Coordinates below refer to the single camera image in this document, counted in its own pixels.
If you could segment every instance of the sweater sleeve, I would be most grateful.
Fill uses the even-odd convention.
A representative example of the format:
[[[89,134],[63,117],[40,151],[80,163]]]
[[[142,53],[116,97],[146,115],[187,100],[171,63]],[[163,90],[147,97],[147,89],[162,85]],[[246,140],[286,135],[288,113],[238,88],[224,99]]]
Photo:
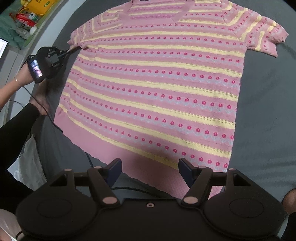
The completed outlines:
[[[277,57],[276,44],[285,42],[288,33],[270,18],[233,4],[224,17],[225,22],[247,49]]]
[[[103,32],[121,26],[122,24],[119,23],[119,18],[125,5],[122,4],[111,8],[75,29],[68,41],[70,50],[77,47],[85,49],[92,45],[92,42],[95,42]]]

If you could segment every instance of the white plastic bag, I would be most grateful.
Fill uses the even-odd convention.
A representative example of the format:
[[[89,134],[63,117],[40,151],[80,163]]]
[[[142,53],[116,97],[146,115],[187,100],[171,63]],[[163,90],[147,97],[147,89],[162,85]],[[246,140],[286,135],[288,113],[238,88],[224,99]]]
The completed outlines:
[[[34,135],[26,142],[24,153],[18,158],[14,178],[36,191],[47,182],[40,163]]]

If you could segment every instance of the person's arm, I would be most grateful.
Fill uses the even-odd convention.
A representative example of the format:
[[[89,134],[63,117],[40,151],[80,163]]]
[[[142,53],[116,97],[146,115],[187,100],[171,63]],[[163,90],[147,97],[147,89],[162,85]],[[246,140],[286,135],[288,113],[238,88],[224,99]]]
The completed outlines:
[[[11,237],[2,228],[0,228],[0,240],[11,241]]]
[[[28,65],[25,64],[13,80],[0,89],[0,111],[16,91],[33,81],[34,80],[29,72]]]

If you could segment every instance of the green cloth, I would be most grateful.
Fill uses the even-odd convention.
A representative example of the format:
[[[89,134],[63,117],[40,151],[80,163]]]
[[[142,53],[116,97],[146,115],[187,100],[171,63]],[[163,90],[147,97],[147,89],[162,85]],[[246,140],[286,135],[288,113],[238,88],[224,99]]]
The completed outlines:
[[[13,19],[9,16],[10,12],[17,12],[22,5],[20,0],[15,0],[7,9],[0,14],[0,38],[9,42],[9,45],[18,47],[19,49],[23,46],[25,40],[20,37],[16,31],[16,24]]]

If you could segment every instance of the yellow stripe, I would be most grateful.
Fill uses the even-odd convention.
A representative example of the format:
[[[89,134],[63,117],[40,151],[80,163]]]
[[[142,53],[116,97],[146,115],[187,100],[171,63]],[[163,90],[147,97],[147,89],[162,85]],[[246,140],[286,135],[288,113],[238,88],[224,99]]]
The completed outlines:
[[[101,114],[99,114],[99,113],[97,113],[97,112],[95,112],[95,111],[93,111],[91,109],[88,109],[83,105],[78,104],[74,99],[70,98],[70,102],[74,106],[76,106],[77,108],[79,108],[79,109],[81,109],[81,110],[83,110],[83,111],[85,111],[85,112],[87,112],[87,113],[89,113],[89,114],[91,114],[93,116],[96,116],[97,118],[99,118],[99,119],[101,119],[103,121],[106,121],[106,122],[108,122],[110,124],[118,125],[118,126],[121,126],[123,128],[127,128],[127,129],[130,129],[130,130],[133,130],[133,131],[137,131],[137,132],[140,132],[140,133],[143,133],[143,134],[146,134],[146,135],[153,136],[155,138],[168,140],[168,141],[170,141],[170,142],[172,142],[174,144],[184,146],[184,147],[187,147],[187,148],[191,148],[191,149],[196,150],[196,151],[201,151],[201,152],[211,154],[211,155],[215,155],[215,156],[219,156],[219,157],[230,158],[230,155],[231,155],[230,151],[223,151],[223,150],[212,148],[212,147],[209,147],[209,146],[205,146],[205,145],[202,145],[202,144],[199,144],[199,143],[196,143],[196,142],[184,140],[184,139],[181,139],[181,138],[178,138],[178,137],[166,134],[166,133],[162,133],[162,132],[159,132],[159,131],[156,131],[156,130],[153,130],[153,129],[148,129],[148,128],[133,125],[133,124],[130,124],[130,123],[127,123],[127,122],[124,122],[124,121],[111,119],[111,118],[103,116],[103,115],[101,115]]]
[[[179,22],[182,23],[200,23],[200,24],[213,24],[213,25],[221,25],[221,26],[232,26],[234,25],[244,14],[244,12],[248,11],[247,8],[244,8],[243,11],[239,11],[237,15],[232,19],[229,23],[226,22],[212,22],[212,21],[202,21],[202,20],[194,20],[194,19],[180,19]]]
[[[185,2],[177,2],[177,3],[161,3],[161,4],[150,4],[150,5],[136,5],[136,6],[132,6],[131,9],[133,8],[144,8],[144,7],[160,7],[160,6],[174,6],[174,5],[183,5],[185,4]]]
[[[107,10],[107,13],[116,13],[116,12],[122,12],[123,9],[118,9],[118,10]]]
[[[129,16],[144,15],[144,14],[160,14],[160,13],[178,13],[179,11],[157,11],[157,12],[135,12],[129,13]]]
[[[70,98],[70,94],[69,93],[67,93],[67,92],[62,92],[62,95],[64,95],[64,96],[67,96],[67,97],[69,97]]]
[[[112,38],[112,37],[127,37],[127,36],[143,36],[143,35],[190,35],[190,36],[205,36],[228,40],[237,40],[237,37],[231,35],[215,34],[215,33],[203,33],[203,32],[178,32],[178,31],[147,31],[147,32],[124,32],[117,34],[105,34],[98,37],[89,38],[86,40],[95,40],[102,38]]]
[[[112,20],[116,20],[118,19],[118,16],[117,17],[114,17],[114,18],[106,18],[106,19],[103,19],[103,14],[101,15],[101,22],[104,23],[104,22],[108,22],[108,21],[112,21]]]
[[[274,27],[276,27],[276,22],[275,22],[275,21],[274,21],[273,24],[267,29],[267,32],[272,31],[272,29],[273,29]],[[260,32],[258,45],[256,46],[256,48],[255,48],[254,50],[256,50],[256,51],[261,51],[261,43],[262,43],[262,39],[263,39],[265,33],[266,33],[265,31],[261,31],[261,32]]]
[[[133,66],[153,66],[153,67],[170,67],[170,68],[182,68],[182,69],[190,69],[196,71],[205,71],[210,73],[220,73],[226,74],[231,77],[241,77],[242,73],[226,69],[226,68],[218,68],[218,67],[210,67],[210,66],[203,66],[191,63],[181,63],[181,62],[165,62],[165,61],[141,61],[141,60],[122,60],[122,59],[106,59],[100,57],[87,57],[82,54],[79,55],[81,58],[89,61],[96,60],[100,63],[106,64],[126,64],[126,65],[133,65]]]
[[[230,10],[232,9],[233,3],[229,2],[228,6],[222,10]],[[189,12],[221,12],[221,9],[208,9],[208,10],[203,10],[203,9],[195,9],[195,10],[189,10]]]
[[[103,29],[100,29],[100,30],[95,30],[94,28],[94,20],[92,20],[92,31],[94,32],[94,34],[97,34],[97,33],[100,33],[100,32],[103,32],[103,31],[106,31],[106,30],[109,30],[109,29],[112,29],[112,28],[117,28],[117,27],[119,27],[119,26],[121,26],[122,25],[122,23],[120,23],[120,24],[117,24],[117,25],[113,25],[113,26],[110,26],[110,27],[108,27],[108,28],[103,28]]]
[[[104,49],[174,49],[174,50],[191,50],[191,51],[199,51],[199,52],[206,52],[206,53],[213,53],[219,55],[231,55],[236,57],[244,57],[244,53],[240,51],[227,51],[227,50],[220,50],[216,48],[205,48],[199,46],[190,46],[190,45],[88,45],[90,48],[104,48]]]
[[[74,44],[76,44],[77,43],[77,38],[78,38],[78,36],[79,36],[79,28],[77,28],[76,30],[77,30],[77,34],[74,36]]]
[[[169,91],[176,91],[176,92],[182,92],[187,94],[197,94],[207,97],[213,97],[213,98],[221,98],[226,99],[230,101],[237,102],[238,96],[223,92],[223,91],[216,91],[211,89],[203,89],[198,87],[190,87],[190,86],[183,86],[183,85],[175,85],[175,84],[169,84],[169,83],[160,83],[160,82],[148,82],[148,81],[141,81],[141,80],[129,80],[129,79],[121,79],[121,78],[114,78],[99,74],[94,74],[88,71],[83,70],[82,68],[73,65],[73,69],[80,71],[82,74],[93,77],[97,80],[104,80],[107,82],[117,83],[117,84],[124,84],[124,85],[135,85],[139,87],[149,87],[149,88],[158,88],[163,90],[169,90]]]
[[[86,23],[85,24],[83,24],[83,29],[82,29],[82,31],[83,31],[83,37],[85,37],[85,27],[86,27]]]
[[[261,42],[262,42],[262,39],[263,39],[264,34],[265,34],[265,31],[261,31],[260,32],[259,40],[258,40],[258,45],[256,46],[256,48],[254,50],[256,50],[256,51],[260,51],[261,50]]]
[[[228,6],[226,8],[224,8],[223,10],[230,10],[230,9],[232,9],[232,7],[233,7],[233,2],[229,1]]]
[[[145,103],[138,103],[138,102],[128,101],[128,100],[124,100],[124,99],[116,99],[116,98],[112,98],[107,95],[99,94],[99,93],[90,91],[88,89],[85,89],[85,88],[79,86],[75,81],[73,81],[71,79],[68,79],[68,82],[71,83],[72,85],[74,85],[78,90],[80,90],[88,95],[97,97],[99,99],[102,99],[102,100],[105,100],[105,101],[108,101],[108,102],[111,102],[114,104],[125,105],[125,106],[129,106],[129,107],[133,107],[133,108],[148,110],[148,111],[156,112],[156,113],[163,114],[163,115],[170,115],[170,116],[174,116],[177,118],[185,119],[188,121],[199,122],[199,123],[211,125],[211,126],[220,126],[220,127],[232,129],[232,130],[234,130],[234,127],[235,127],[235,123],[231,122],[231,121],[220,120],[220,119],[211,118],[211,117],[205,117],[202,115],[187,113],[187,112],[179,111],[179,110],[170,110],[167,108],[162,108],[162,107],[155,106],[155,105],[148,105]]]
[[[204,0],[198,1],[198,0],[195,0],[194,1],[194,3],[214,3],[214,2],[220,3],[220,0],[212,0],[212,1],[204,1]]]
[[[63,110],[65,113],[67,113],[67,109],[66,109],[63,105],[59,104],[59,107],[62,108],[62,110]],[[119,142],[119,141],[113,140],[113,139],[111,139],[111,138],[105,137],[105,136],[99,134],[98,132],[96,132],[95,130],[93,130],[93,129],[87,127],[87,126],[85,126],[84,124],[82,124],[82,123],[79,122],[78,120],[75,120],[74,118],[70,117],[69,115],[68,115],[68,118],[69,118],[74,124],[80,126],[81,128],[85,129],[86,131],[92,133],[93,135],[95,135],[96,137],[100,138],[100,139],[103,140],[103,141],[106,141],[106,142],[108,142],[108,143],[110,143],[110,144],[113,144],[113,145],[115,145],[115,146],[121,147],[121,148],[123,148],[123,149],[125,149],[125,150],[129,150],[129,151],[131,151],[131,152],[134,152],[134,153],[137,153],[137,154],[139,154],[139,155],[145,156],[145,157],[150,158],[150,159],[152,159],[152,160],[158,161],[158,162],[163,163],[163,164],[165,164],[165,165],[167,165],[167,166],[170,166],[170,167],[172,167],[172,168],[174,168],[174,169],[178,169],[178,164],[175,163],[175,162],[173,162],[173,161],[170,160],[170,159],[167,159],[167,158],[165,158],[165,157],[163,157],[163,156],[155,155],[155,154],[153,154],[153,153],[150,153],[150,152],[147,152],[147,151],[144,151],[144,150],[141,150],[141,149],[138,149],[138,148],[132,147],[132,146],[130,146],[130,145],[124,144],[124,143],[122,143],[122,142]]]
[[[241,41],[244,41],[246,39],[247,34],[259,23],[259,21],[262,19],[262,16],[259,15],[256,20],[249,26],[247,27],[246,31],[241,35],[239,38]]]
[[[275,21],[272,22],[272,25],[267,29],[268,32],[271,32],[271,30],[273,30],[273,28],[275,28],[277,26],[277,23]]]

